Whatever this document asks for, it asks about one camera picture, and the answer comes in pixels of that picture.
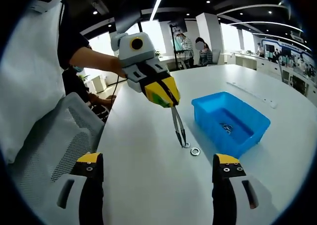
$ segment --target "blue plastic bin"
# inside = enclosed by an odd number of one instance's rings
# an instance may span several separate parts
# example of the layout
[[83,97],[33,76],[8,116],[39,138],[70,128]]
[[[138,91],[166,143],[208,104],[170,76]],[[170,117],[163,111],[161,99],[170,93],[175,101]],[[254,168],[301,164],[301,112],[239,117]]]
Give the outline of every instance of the blue plastic bin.
[[[195,121],[221,154],[239,158],[256,145],[270,125],[259,111],[227,93],[192,100]],[[230,134],[220,125],[232,125]]]

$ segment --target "white lab coat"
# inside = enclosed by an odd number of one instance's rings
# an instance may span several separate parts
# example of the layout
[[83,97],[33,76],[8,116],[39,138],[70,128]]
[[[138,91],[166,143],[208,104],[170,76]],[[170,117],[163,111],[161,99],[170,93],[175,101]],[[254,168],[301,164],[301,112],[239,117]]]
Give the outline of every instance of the white lab coat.
[[0,63],[0,148],[12,163],[34,123],[65,95],[57,57],[61,3],[39,14],[28,10]]

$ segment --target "washer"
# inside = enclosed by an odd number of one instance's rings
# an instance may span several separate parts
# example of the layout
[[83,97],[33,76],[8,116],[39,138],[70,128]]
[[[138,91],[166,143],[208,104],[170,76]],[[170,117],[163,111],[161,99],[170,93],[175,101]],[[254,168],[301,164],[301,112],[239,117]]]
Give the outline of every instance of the washer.
[[194,147],[190,150],[190,154],[194,157],[198,156],[200,154],[200,149],[197,147]]
[[189,143],[189,142],[186,142],[186,144],[183,145],[183,148],[190,148],[190,143]]

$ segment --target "yellow label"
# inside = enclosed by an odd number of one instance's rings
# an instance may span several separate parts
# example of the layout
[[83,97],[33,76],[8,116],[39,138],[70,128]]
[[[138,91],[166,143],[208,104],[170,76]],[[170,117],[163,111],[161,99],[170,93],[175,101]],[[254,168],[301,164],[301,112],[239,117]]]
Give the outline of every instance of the yellow label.
[[100,154],[100,152],[85,154],[82,157],[78,158],[77,162],[96,163],[97,162],[97,157],[98,157],[99,154]]
[[240,161],[232,156],[228,156],[225,154],[216,154],[219,157],[220,164],[232,164],[232,163],[240,163]]

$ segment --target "ceiling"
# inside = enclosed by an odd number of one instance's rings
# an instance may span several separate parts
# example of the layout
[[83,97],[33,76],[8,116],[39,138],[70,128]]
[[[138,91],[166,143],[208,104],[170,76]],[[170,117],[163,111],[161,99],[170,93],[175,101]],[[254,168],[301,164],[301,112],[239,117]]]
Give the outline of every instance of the ceiling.
[[[67,0],[67,2],[69,3],[70,15],[75,25],[79,31],[82,31],[106,19],[114,17],[124,0]],[[137,0],[140,9],[151,9],[154,7],[155,2],[156,0]],[[157,13],[156,18],[160,21],[172,20],[177,16],[195,19],[197,15],[203,12],[221,14],[225,11],[244,7],[243,9],[219,15],[220,22],[226,24],[241,21],[277,22],[303,29],[300,18],[296,16],[295,11],[291,9],[286,0],[162,0],[159,7],[182,8],[181,10],[178,9]],[[142,20],[148,20],[150,15],[150,13],[142,15]],[[239,29],[245,29],[253,33],[265,33],[274,36],[281,36],[291,40],[292,38],[290,34],[291,31],[294,31],[295,34],[300,34],[300,37],[303,38],[304,41],[308,41],[303,33],[286,26],[255,23],[249,25],[237,24],[235,26]],[[107,25],[101,26],[95,31],[89,33],[87,37],[91,38],[106,31],[115,31],[115,25],[112,24],[110,28]],[[309,42],[304,43],[304,45],[309,47]]]

